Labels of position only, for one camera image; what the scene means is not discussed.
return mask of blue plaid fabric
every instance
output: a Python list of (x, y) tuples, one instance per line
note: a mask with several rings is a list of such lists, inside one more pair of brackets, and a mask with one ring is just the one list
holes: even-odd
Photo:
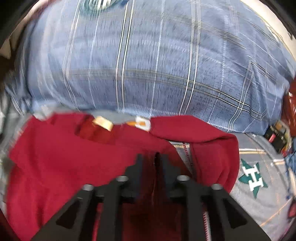
[(57, 1), (27, 26), (16, 63), (6, 90), (19, 112), (58, 102), (256, 134), (296, 69), (239, 0)]

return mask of red hoodie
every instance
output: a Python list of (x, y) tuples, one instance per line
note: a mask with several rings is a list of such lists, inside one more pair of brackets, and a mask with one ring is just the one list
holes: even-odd
[(21, 240), (30, 240), (84, 184), (109, 183), (142, 154), (141, 195), (136, 204), (123, 207), (123, 240), (179, 241), (180, 207), (159, 208), (153, 202), (156, 152), (191, 175), (167, 140), (190, 144), (197, 182), (220, 183), (230, 192), (236, 181), (236, 137), (195, 117), (152, 118), (149, 132), (126, 124), (109, 132), (92, 120), (78, 113), (55, 114), (46, 121), (32, 118), (11, 150), (16, 165), (8, 185), (7, 218)]

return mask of green star logo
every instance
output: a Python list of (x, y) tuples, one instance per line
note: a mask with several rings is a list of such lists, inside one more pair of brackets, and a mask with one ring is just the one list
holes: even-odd
[(251, 167), (245, 160), (241, 159), (242, 161), (242, 170), (244, 175), (239, 178), (239, 181), (245, 184), (249, 184), (251, 192), (253, 192), (254, 198), (257, 198), (259, 188), (268, 188), (266, 182), (264, 182), (261, 174), (260, 174), (260, 167), (259, 162), (257, 162), (253, 167)]

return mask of black object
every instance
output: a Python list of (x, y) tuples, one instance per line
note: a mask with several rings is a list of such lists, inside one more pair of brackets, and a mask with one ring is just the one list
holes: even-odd
[(285, 138), (285, 132), (281, 132), (277, 130), (274, 126), (269, 126), (266, 130), (264, 137), (272, 144), (277, 153), (281, 153), (285, 145), (287, 144), (287, 140)]
[(0, 1), (0, 47), (38, 0)]
[[(270, 241), (265, 232), (221, 187), (197, 184), (170, 165), (165, 155), (156, 154), (155, 188), (163, 191), (167, 202), (183, 204), (182, 241), (207, 241), (203, 219), (206, 205), (212, 241)], [(32, 241), (91, 241), (96, 207), (103, 202), (97, 241), (120, 241), (122, 203), (133, 203), (139, 195), (142, 156), (108, 185), (86, 184), (45, 226)]]
[(283, 23), (289, 34), (296, 38), (296, 6), (294, 0), (260, 0)]

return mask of white stripe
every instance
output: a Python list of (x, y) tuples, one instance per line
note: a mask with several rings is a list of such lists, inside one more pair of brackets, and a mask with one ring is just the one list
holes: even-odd
[(194, 72), (194, 80), (193, 80), (193, 86), (190, 94), (190, 98), (188, 101), (188, 104), (186, 106), (184, 115), (186, 115), (186, 112), (188, 110), (188, 107), (190, 105), (193, 92), (194, 92), (194, 87), (195, 87), (195, 81), (196, 81), (196, 75), (197, 75), (197, 66), (198, 66), (198, 55), (200, 51), (200, 33), (201, 33), (201, 6), (200, 6), (200, 1), (197, 1), (198, 3), (198, 8), (197, 8), (197, 42), (196, 42), (196, 52), (195, 52), (195, 72)]
[(249, 74), (249, 71), (250, 71), (250, 67), (251, 67), (251, 62), (249, 62), (249, 65), (248, 65), (248, 68), (247, 68), (247, 72), (246, 72), (246, 75), (244, 77), (244, 82), (243, 82), (243, 85), (242, 85), (242, 93), (241, 93), (241, 98), (240, 98), (240, 101), (239, 101), (239, 105), (237, 107), (237, 110), (235, 111), (235, 113), (233, 114), (233, 116), (231, 117), (231, 119), (229, 120), (228, 122), (228, 129), (227, 129), (227, 132), (229, 132), (229, 128), (230, 128), (230, 122), (232, 121), (233, 117), (235, 117), (235, 115), (237, 114), (237, 111), (239, 110), (239, 106), (240, 104), (242, 103), (242, 96), (244, 94), (244, 86), (246, 84), (246, 80), (248, 78), (248, 74)]
[(135, 0), (133, 0), (132, 2), (132, 6), (131, 6), (131, 17), (130, 17), (130, 22), (128, 25), (128, 35), (127, 35), (127, 39), (126, 39), (126, 48), (124, 50), (124, 57), (123, 57), (123, 64), (122, 64), (122, 74), (121, 74), (121, 96), (122, 96), (122, 111), (124, 112), (125, 106), (124, 106), (124, 91), (123, 91), (123, 77), (124, 77), (124, 67), (126, 65), (126, 54), (127, 54), (127, 50), (128, 50), (128, 41), (129, 41), (129, 36), (131, 33), (131, 20), (133, 18), (133, 7), (135, 5)]
[[(251, 83), (252, 83), (253, 77), (254, 77), (254, 71), (252, 71), (251, 78), (250, 78), (249, 84), (248, 84), (248, 86), (247, 86), (247, 89), (246, 89), (245, 95), (244, 95), (244, 102), (245, 102), (245, 100), (246, 100), (247, 93), (248, 93), (248, 90), (249, 90), (250, 85), (251, 85)], [(236, 117), (236, 118), (234, 119), (234, 121), (232, 122), (232, 125), (231, 125), (231, 131), (233, 130), (233, 124), (234, 124), (234, 122), (235, 122), (236, 119), (239, 117), (240, 113), (242, 112), (242, 108), (244, 107), (244, 102), (243, 102), (243, 104), (242, 104), (242, 106), (241, 106), (241, 109), (240, 109), (240, 111), (239, 111), (239, 114), (237, 115), (237, 117)]]
[(97, 10), (101, 9), (102, 0), (98, 1), (98, 4), (96, 5)]
[(65, 51), (65, 56), (64, 56), (64, 60), (63, 60), (63, 64), (62, 64), (62, 72), (63, 72), (63, 75), (66, 75), (66, 78), (65, 78), (65, 76), (64, 76), (64, 84), (65, 84), (65, 87), (66, 87), (66, 89), (67, 89), (67, 91), (68, 91), (68, 94), (69, 94), (69, 97), (70, 97), (70, 100), (71, 100), (71, 102), (72, 102), (72, 104), (75, 106), (75, 104), (74, 104), (74, 102), (73, 102), (73, 100), (72, 100), (72, 96), (71, 96), (71, 94), (70, 94), (70, 91), (69, 91), (69, 89), (68, 89), (68, 87), (67, 87), (67, 85), (66, 85), (66, 82), (69, 84), (69, 82), (68, 82), (68, 75), (69, 75), (69, 71), (67, 70), (67, 67), (68, 67), (68, 62), (69, 62), (69, 48), (70, 48), (70, 42), (71, 42), (71, 38), (73, 37), (72, 35), (74, 35), (73, 34), (73, 28), (74, 28), (74, 22), (75, 22), (75, 19), (76, 19), (76, 15), (77, 15), (77, 12), (78, 12), (78, 9), (79, 9), (79, 6), (80, 6), (80, 2), (81, 2), (81, 0), (79, 0), (78, 1), (78, 3), (77, 3), (77, 6), (76, 6), (76, 10), (75, 10), (75, 14), (74, 14), (74, 18), (73, 18), (73, 21), (72, 21), (72, 25), (71, 25), (71, 29), (70, 29), (70, 32), (69, 32), (69, 38), (68, 38), (68, 42), (67, 42), (67, 46), (66, 46), (66, 51)]
[(191, 4), (191, 37), (190, 37), (190, 51), (189, 51), (189, 67), (188, 67), (188, 76), (187, 76), (187, 83), (186, 83), (186, 89), (184, 93), (184, 97), (180, 106), (179, 115), (181, 114), (181, 110), (186, 98), (188, 85), (189, 85), (189, 78), (190, 78), (190, 71), (191, 71), (191, 62), (192, 62), (192, 49), (193, 49), (193, 39), (194, 39), (194, 24), (195, 24), (195, 7), (192, 4), (192, 0), (190, 1)]
[(229, 4), (229, 11), (230, 11), (230, 13), (229, 13), (229, 15), (232, 17), (232, 19), (233, 19), (233, 26), (234, 26), (234, 29), (236, 30), (236, 35), (238, 35), (238, 33), (239, 33), (239, 31), (238, 31), (238, 19), (237, 19), (237, 11), (236, 11), (236, 15), (234, 14), (234, 7), (232, 6), (232, 4), (231, 4), (231, 1), (230, 0), (228, 0), (228, 4)]
[(74, 33), (73, 33), (73, 38), (72, 38), (72, 42), (71, 42), (71, 47), (70, 47), (70, 52), (69, 52), (68, 64), (67, 64), (67, 68), (66, 68), (66, 80), (67, 80), (67, 82), (69, 84), (70, 91), (71, 91), (71, 93), (72, 93), (72, 95), (74, 97), (76, 108), (78, 108), (78, 105), (77, 105), (77, 101), (76, 101), (75, 95), (74, 95), (74, 93), (72, 91), (71, 85), (69, 83), (69, 71), (70, 71), (70, 64), (71, 64), (71, 59), (72, 59), (73, 46), (74, 46), (74, 40), (75, 40), (76, 30), (77, 30), (77, 26), (78, 26), (78, 22), (79, 22), (79, 17), (80, 17), (80, 12), (78, 13), (78, 16), (77, 16), (77, 20), (76, 20), (76, 24), (75, 24), (75, 29), (74, 29)]
[(239, 34), (239, 19), (238, 19), (238, 13), (237, 13), (236, 8), (235, 8), (235, 14), (234, 14), (234, 23), (235, 23), (235, 29), (236, 29), (237, 35), (238, 35)]
[[(228, 29), (229, 29), (229, 20), (228, 20), (227, 16), (224, 16), (224, 25), (225, 25), (226, 31), (228, 31)], [(223, 83), (224, 83), (225, 59), (226, 59), (226, 40), (223, 41), (222, 78), (221, 78), (220, 91), (222, 91), (222, 86), (223, 86)], [(216, 101), (215, 101), (215, 104), (214, 104), (214, 107), (213, 107), (213, 109), (211, 111), (208, 122), (210, 122), (210, 120), (211, 120), (211, 117), (212, 117), (212, 114), (214, 112), (214, 109), (216, 107), (217, 102), (218, 102), (218, 99), (216, 99)]]
[(254, 121), (255, 121), (255, 119), (244, 129), (243, 133), (250, 127), (250, 125), (253, 124)]
[(111, 0), (104, 0), (103, 1), (103, 5), (102, 5), (102, 9), (105, 9), (106, 7), (109, 7), (110, 6), (110, 2), (111, 2)]
[(57, 24), (55, 25), (55, 28), (54, 28), (54, 34), (53, 34), (52, 41), (50, 42), (50, 47), (52, 47), (52, 44), (55, 43), (55, 39), (56, 39), (56, 35), (57, 35), (57, 30), (59, 29), (59, 27), (61, 25), (62, 14), (64, 12), (64, 8), (65, 8), (65, 5), (66, 5), (67, 2), (68, 1), (64, 1), (63, 7), (62, 7), (62, 10), (61, 10), (61, 14), (59, 16), (59, 20), (57, 21)]
[(150, 107), (150, 111), (149, 111), (150, 116), (152, 114), (152, 108), (153, 108), (153, 102), (154, 102), (154, 92), (155, 92), (156, 74), (157, 74), (157, 68), (158, 68), (160, 42), (161, 42), (161, 35), (162, 35), (162, 32), (163, 32), (163, 13), (164, 13), (164, 9), (165, 9), (165, 0), (162, 0), (162, 2), (161, 2), (161, 21), (160, 21), (160, 31), (159, 31), (157, 57), (156, 57), (155, 76), (154, 76), (154, 83), (153, 83), (151, 107)]
[(265, 150), (256, 149), (256, 148), (239, 148), (239, 151), (265, 151)]
[(280, 161), (284, 161), (285, 159), (274, 159), (273, 162), (280, 162)]
[(94, 4), (94, 0), (89, 1), (89, 8), (91, 9), (92, 5)]
[[(217, 96), (215, 96), (215, 95), (212, 95), (212, 94), (210, 94), (210, 93), (207, 93), (207, 92), (204, 92), (204, 91), (201, 91), (201, 90), (195, 90), (196, 92), (198, 92), (198, 93), (202, 93), (202, 94), (205, 94), (205, 95), (207, 95), (207, 96), (211, 96), (211, 97), (214, 97), (214, 98), (219, 98), (219, 100), (220, 101), (223, 101), (224, 103), (227, 103), (228, 105), (231, 105), (231, 106), (233, 106), (233, 107), (235, 107), (235, 108), (238, 108), (236, 105), (234, 105), (234, 104), (232, 104), (232, 103), (230, 103), (230, 102), (228, 102), (228, 101), (225, 101), (223, 98), (220, 98), (220, 97), (217, 97)], [(245, 111), (245, 112), (248, 112), (249, 114), (250, 114), (250, 116), (252, 116), (253, 118), (255, 118), (255, 119), (257, 119), (257, 120), (259, 120), (259, 121), (261, 121), (266, 115), (267, 115), (267, 112), (266, 112), (266, 114), (264, 114), (264, 116), (261, 118), (261, 119), (259, 119), (258, 117), (256, 117), (256, 116), (254, 116), (250, 111), (248, 111), (248, 110), (246, 110), (246, 109), (242, 109), (243, 111)]]
[(99, 10), (99, 14), (98, 14), (98, 20), (96, 22), (96, 30), (94, 32), (94, 38), (93, 38), (93, 41), (92, 41), (92, 44), (91, 44), (91, 52), (90, 52), (90, 55), (89, 55), (89, 68), (88, 68), (88, 73), (87, 73), (87, 80), (89, 82), (89, 92), (91, 94), (91, 100), (93, 102), (93, 105), (94, 105), (94, 108), (96, 108), (96, 104), (94, 102), (94, 97), (92, 95), (92, 92), (91, 92), (91, 82), (90, 82), (90, 66), (91, 66), (91, 58), (92, 58), (92, 55), (93, 55), (93, 51), (94, 51), (94, 44), (96, 42), (96, 33), (98, 31), (98, 23), (99, 23), (99, 19), (100, 19), (100, 13), (101, 13), (101, 10)]
[(11, 96), (11, 97), (12, 97), (12, 103), (13, 103), (15, 109), (17, 110), (17, 112), (18, 112), (20, 115), (23, 115), (23, 113), (22, 113), (20, 107), (18, 106), (18, 104), (17, 104), (15, 98), (14, 98), (13, 96)]
[(258, 46), (263, 52), (267, 53), (269, 55), (269, 57), (271, 57), (272, 60), (276, 61), (286, 72), (290, 72), (289, 70), (285, 69), (284, 66), (282, 66), (280, 64), (280, 62), (278, 62), (273, 56), (271, 56), (268, 52), (266, 52), (263, 48), (261, 48), (255, 41), (251, 40), (248, 36), (244, 35), (243, 33), (240, 33), (241, 35), (243, 35), (244, 37), (246, 37), (247, 39), (249, 39), (251, 42), (253, 42), (256, 46)]
[(117, 53), (116, 68), (115, 68), (115, 91), (116, 91), (117, 111), (119, 111), (117, 75), (118, 75), (118, 65), (119, 65), (119, 57), (120, 57), (120, 52), (121, 52), (121, 47), (122, 47), (123, 34), (124, 34), (124, 29), (125, 29), (125, 24), (126, 24), (127, 9), (128, 9), (128, 2), (126, 4), (125, 11), (124, 11), (124, 19), (123, 19), (123, 24), (122, 24), (122, 29), (121, 29), (121, 37), (120, 37), (120, 43), (119, 43), (119, 48), (118, 48), (118, 53)]
[(270, 115), (270, 119), (272, 119), (272, 114), (274, 113), (274, 108), (275, 108), (275, 106), (276, 106), (276, 100), (277, 100), (277, 95), (276, 95), (276, 99), (274, 100), (274, 107), (273, 107), (273, 109), (272, 109), (272, 113), (271, 113), (271, 115)]

